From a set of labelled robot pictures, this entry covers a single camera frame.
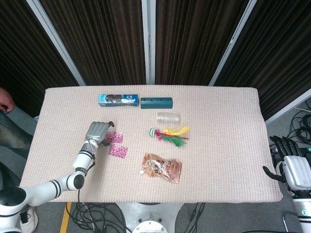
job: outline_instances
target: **orange package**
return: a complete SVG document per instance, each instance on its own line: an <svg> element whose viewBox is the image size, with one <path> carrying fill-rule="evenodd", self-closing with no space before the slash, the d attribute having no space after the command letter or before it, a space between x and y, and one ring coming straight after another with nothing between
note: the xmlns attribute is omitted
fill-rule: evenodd
<svg viewBox="0 0 311 233"><path fill-rule="evenodd" d="M179 183L182 162L177 159L163 159L156 154L145 153L142 161L143 173L151 177L162 177L169 182Z"/></svg>

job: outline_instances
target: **green block with holes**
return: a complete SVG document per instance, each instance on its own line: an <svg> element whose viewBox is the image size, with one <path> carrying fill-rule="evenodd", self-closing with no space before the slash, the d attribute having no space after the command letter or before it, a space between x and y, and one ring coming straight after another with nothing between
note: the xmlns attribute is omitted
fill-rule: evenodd
<svg viewBox="0 0 311 233"><path fill-rule="evenodd" d="M171 97L140 98L140 108L173 108L173 100Z"/></svg>

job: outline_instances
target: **blue snack package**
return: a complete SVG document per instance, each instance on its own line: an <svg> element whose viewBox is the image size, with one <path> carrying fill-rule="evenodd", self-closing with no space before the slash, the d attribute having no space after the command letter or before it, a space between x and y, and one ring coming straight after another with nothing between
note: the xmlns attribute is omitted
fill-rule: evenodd
<svg viewBox="0 0 311 233"><path fill-rule="evenodd" d="M98 104L100 106L138 106L138 100L138 95L98 95Z"/></svg>

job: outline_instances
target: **person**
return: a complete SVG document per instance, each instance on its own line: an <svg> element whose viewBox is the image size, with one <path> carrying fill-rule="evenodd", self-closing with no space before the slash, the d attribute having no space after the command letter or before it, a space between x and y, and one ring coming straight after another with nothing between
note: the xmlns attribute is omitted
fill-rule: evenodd
<svg viewBox="0 0 311 233"><path fill-rule="evenodd" d="M27 159L33 136L22 130L5 113L15 107L11 95L0 87L0 146L11 149ZM20 177L0 161L0 190L19 186ZM32 233L38 225L38 216L34 207L25 206L19 215L23 233Z"/></svg>

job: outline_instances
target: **green feather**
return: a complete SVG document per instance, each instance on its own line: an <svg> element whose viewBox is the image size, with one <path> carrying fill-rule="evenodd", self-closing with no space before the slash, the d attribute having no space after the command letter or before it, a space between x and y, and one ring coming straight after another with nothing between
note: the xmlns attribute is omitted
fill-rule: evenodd
<svg viewBox="0 0 311 233"><path fill-rule="evenodd" d="M175 146L177 146L177 147L181 147L182 145L186 144L186 142L183 141L179 136L169 137L169 136L161 135L161 137L164 141L173 142L175 144Z"/></svg>

